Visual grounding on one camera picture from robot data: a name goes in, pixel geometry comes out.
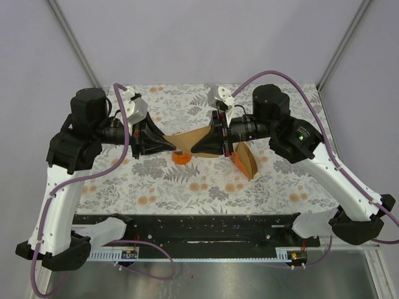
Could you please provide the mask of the clear glass dripper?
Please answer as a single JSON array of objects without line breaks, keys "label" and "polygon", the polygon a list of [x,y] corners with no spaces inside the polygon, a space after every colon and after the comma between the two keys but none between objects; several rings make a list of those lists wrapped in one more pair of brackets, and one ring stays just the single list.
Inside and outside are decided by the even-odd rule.
[{"label": "clear glass dripper", "polygon": [[174,118],[165,123],[165,135],[179,135],[190,130],[190,124],[182,119]]}]

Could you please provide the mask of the brown paper coffee filter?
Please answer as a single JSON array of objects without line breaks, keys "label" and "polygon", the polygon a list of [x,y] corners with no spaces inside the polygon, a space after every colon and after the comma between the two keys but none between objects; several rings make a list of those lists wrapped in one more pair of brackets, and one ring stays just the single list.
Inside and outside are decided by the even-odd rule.
[{"label": "brown paper coffee filter", "polygon": [[205,126],[195,130],[188,131],[177,135],[164,135],[164,139],[176,147],[177,151],[182,151],[185,154],[190,154],[193,157],[200,158],[218,158],[216,154],[208,153],[192,153],[191,148],[197,144],[203,137],[211,131],[210,126]]}]

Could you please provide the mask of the orange glass carafe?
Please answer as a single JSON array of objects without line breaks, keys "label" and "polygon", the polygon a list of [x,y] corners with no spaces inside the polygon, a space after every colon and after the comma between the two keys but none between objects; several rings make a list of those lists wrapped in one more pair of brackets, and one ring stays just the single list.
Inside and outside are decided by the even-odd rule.
[{"label": "orange glass carafe", "polygon": [[174,151],[171,154],[171,158],[172,161],[177,165],[186,165],[191,161],[192,155],[182,151]]}]

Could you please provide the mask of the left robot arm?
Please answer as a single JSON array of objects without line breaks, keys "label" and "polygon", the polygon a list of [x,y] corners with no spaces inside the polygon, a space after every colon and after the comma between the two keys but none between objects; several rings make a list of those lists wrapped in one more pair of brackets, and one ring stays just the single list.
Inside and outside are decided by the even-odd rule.
[{"label": "left robot arm", "polygon": [[100,88],[79,90],[71,99],[71,112],[51,139],[47,152],[47,183],[41,213],[30,238],[17,245],[16,254],[31,262],[64,272],[79,269],[91,252],[117,241],[128,246],[140,237],[134,220],[121,214],[82,230],[72,222],[84,184],[103,145],[120,145],[134,158],[173,151],[154,124],[147,103],[130,87],[114,85],[119,109]]}]

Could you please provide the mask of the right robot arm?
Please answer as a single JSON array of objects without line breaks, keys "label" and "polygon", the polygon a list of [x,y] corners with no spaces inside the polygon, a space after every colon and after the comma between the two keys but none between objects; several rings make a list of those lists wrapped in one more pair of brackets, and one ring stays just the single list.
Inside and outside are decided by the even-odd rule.
[{"label": "right robot arm", "polygon": [[377,241],[383,216],[395,199],[366,187],[327,147],[328,139],[308,121],[291,116],[290,98],[273,84],[256,87],[252,113],[233,118],[234,98],[224,87],[208,92],[213,107],[210,131],[191,147],[191,152],[232,156],[240,141],[269,139],[270,149],[311,175],[338,202],[326,212],[299,214],[284,230],[288,245],[296,247],[313,236],[336,236],[351,245]]}]

